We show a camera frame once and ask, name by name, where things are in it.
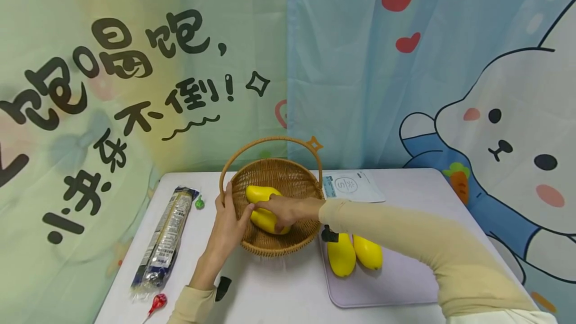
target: red lollipop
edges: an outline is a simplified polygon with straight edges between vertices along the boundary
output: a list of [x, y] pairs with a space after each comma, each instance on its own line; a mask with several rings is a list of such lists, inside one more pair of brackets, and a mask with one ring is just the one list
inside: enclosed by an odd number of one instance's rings
[[166, 305], [167, 301], [168, 298], [166, 298], [165, 294], [163, 293], [157, 294], [154, 297], [154, 300], [152, 300], [152, 308], [148, 310], [148, 317], [145, 318], [144, 322], [146, 322], [148, 318], [152, 316], [152, 313], [156, 312], [158, 309], [162, 309]]

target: blue curtain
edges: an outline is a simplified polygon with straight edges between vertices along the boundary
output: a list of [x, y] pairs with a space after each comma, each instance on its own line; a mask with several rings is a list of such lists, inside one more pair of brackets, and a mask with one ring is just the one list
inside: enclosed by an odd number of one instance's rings
[[[436, 168], [576, 319], [575, 0], [288, 0], [288, 134], [327, 168]], [[288, 156], [310, 167], [306, 150]]]

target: basket handle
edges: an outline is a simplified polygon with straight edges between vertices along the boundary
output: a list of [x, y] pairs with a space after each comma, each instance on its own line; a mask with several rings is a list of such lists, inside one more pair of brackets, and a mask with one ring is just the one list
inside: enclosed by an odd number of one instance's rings
[[310, 153], [314, 154], [314, 158], [316, 158], [316, 163], [318, 164], [318, 183], [319, 183], [320, 190], [322, 190], [322, 163], [321, 163], [321, 158], [318, 156], [318, 153], [316, 152], [316, 150], [314, 150], [314, 147], [311, 146], [310, 144], [308, 144], [307, 142], [302, 141], [300, 139], [292, 138], [292, 137], [285, 136], [285, 135], [276, 135], [276, 136], [269, 136], [269, 137], [265, 137], [265, 138], [256, 139], [253, 142], [247, 143], [243, 147], [240, 147], [240, 149], [234, 155], [232, 155], [232, 157], [228, 160], [226, 165], [224, 165], [224, 169], [222, 169], [222, 173], [220, 174], [220, 194], [221, 195], [224, 195], [224, 176], [226, 176], [226, 172], [228, 172], [228, 169], [230, 169], [232, 163], [234, 163], [236, 158], [238, 158], [240, 156], [240, 154], [244, 153], [246, 150], [250, 149], [251, 147], [257, 146], [260, 143], [272, 142], [272, 141], [293, 142], [293, 143], [299, 144], [299, 145], [305, 147], [306, 149], [310, 150]]

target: yellow mango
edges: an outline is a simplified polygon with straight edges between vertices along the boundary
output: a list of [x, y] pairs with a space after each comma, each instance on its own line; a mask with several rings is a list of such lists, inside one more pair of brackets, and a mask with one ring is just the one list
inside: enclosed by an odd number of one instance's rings
[[271, 186], [248, 185], [246, 188], [246, 199], [249, 203], [267, 202], [272, 194], [281, 195], [280, 191]]
[[276, 215], [262, 207], [252, 211], [250, 220], [254, 223], [255, 226], [270, 234], [284, 235], [291, 229], [290, 226], [284, 226], [284, 229], [282, 229], [280, 233], [274, 232], [274, 227], [276, 226], [277, 221]]
[[356, 253], [347, 233], [338, 234], [338, 242], [328, 242], [327, 259], [334, 275], [348, 277], [356, 266]]
[[[270, 195], [272, 194], [282, 195], [280, 191], [270, 186], [249, 185], [246, 188], [246, 198], [250, 203], [267, 202], [270, 200]], [[274, 227], [276, 226], [278, 218], [276, 218], [276, 215], [274, 215], [272, 211], [263, 209], [262, 207], [252, 211], [250, 220], [255, 226], [270, 234], [283, 235], [287, 234], [291, 229], [290, 226], [285, 226], [280, 233], [276, 233]]]
[[360, 263], [369, 270], [382, 268], [382, 247], [361, 236], [352, 236], [354, 251]]

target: cutting board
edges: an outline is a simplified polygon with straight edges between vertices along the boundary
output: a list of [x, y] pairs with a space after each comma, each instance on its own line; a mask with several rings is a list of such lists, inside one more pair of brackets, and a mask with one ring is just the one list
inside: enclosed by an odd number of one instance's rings
[[438, 302], [438, 283], [432, 270], [416, 259], [382, 248], [382, 268], [368, 270], [356, 263], [346, 278], [334, 275], [327, 246], [318, 237], [322, 252], [327, 291], [340, 308], [434, 304]]

